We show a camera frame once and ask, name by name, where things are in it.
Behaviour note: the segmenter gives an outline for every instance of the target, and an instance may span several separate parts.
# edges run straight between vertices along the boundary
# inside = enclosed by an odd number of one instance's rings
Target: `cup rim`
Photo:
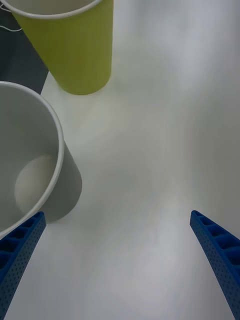
[[[83,6],[82,8],[79,8],[79,9],[76,9],[73,11],[69,11],[69,12],[64,12],[64,13],[36,14],[36,13],[22,11],[20,9],[15,8],[11,4],[9,4],[6,0],[1,0],[1,2],[4,4],[5,7],[7,7],[9,10],[11,10],[12,12],[14,12],[20,16],[24,16],[24,17],[28,17],[28,18],[32,18],[32,19],[43,19],[43,20],[55,20],[55,19],[63,19],[63,18],[75,16],[75,15],[81,14],[84,11],[87,11],[87,10],[95,7],[101,1],[103,1],[103,0],[93,0],[91,3]]]
[[[51,192],[53,191],[56,182],[58,181],[59,174],[63,165],[64,160],[64,148],[65,148],[65,142],[64,142],[64,133],[61,126],[61,123],[59,121],[59,118],[54,111],[54,109],[51,107],[51,105],[38,93],[33,91],[32,89],[29,89],[25,87],[24,85],[13,83],[13,82],[7,82],[7,81],[0,81],[0,87],[11,87],[15,88],[21,91],[24,91],[26,94],[33,96],[35,99],[41,102],[41,104],[48,110],[49,114],[52,117],[52,120],[55,124],[55,128],[57,130],[57,138],[58,138],[58,154],[57,154],[57,160],[56,160],[56,166],[53,172],[53,175],[51,177],[51,180],[45,189],[43,195],[38,200],[38,202],[34,205],[34,207],[28,211],[20,220],[18,220],[16,223],[8,227],[7,229],[0,232],[0,239],[5,237],[8,233],[13,231],[15,228],[19,227],[22,223],[24,223],[26,220],[31,218],[34,214],[38,212],[38,210],[44,205],[48,197],[50,196]]]

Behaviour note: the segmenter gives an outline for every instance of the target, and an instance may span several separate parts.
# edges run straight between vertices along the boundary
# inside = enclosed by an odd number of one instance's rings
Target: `yellow-green paper cup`
[[[67,92],[102,88],[112,67],[113,0],[2,0]]]

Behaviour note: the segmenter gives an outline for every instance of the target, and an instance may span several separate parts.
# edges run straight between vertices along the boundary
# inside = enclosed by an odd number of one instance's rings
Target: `dark gray surface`
[[[1,9],[0,25],[12,30],[20,28],[13,15]],[[40,94],[47,74],[47,67],[23,31],[0,28],[0,81],[18,83]]]

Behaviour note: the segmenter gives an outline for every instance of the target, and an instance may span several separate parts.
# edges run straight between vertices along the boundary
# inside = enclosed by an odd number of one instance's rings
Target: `blue plastic finger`
[[[190,226],[212,267],[235,319],[240,320],[240,240],[198,211]]]
[[[44,213],[38,212],[0,240],[0,320],[8,311],[45,227]]]

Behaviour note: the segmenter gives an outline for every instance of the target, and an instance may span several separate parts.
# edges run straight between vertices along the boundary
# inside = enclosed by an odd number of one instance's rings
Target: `paper cup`
[[[3,0],[58,84],[86,95],[112,68],[113,0]]]
[[[38,211],[47,222],[69,213],[80,172],[52,107],[22,85],[0,82],[0,238]]]

